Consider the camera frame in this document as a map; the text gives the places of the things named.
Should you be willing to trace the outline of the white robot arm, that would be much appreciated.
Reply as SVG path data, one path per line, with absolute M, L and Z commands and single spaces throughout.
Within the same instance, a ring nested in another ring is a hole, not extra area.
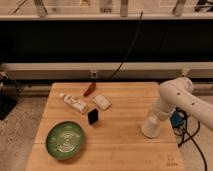
M 192 94 L 193 83 L 187 77 L 165 81 L 159 85 L 159 97 L 152 107 L 152 115 L 165 120 L 176 107 L 195 117 L 213 130 L 213 105 Z

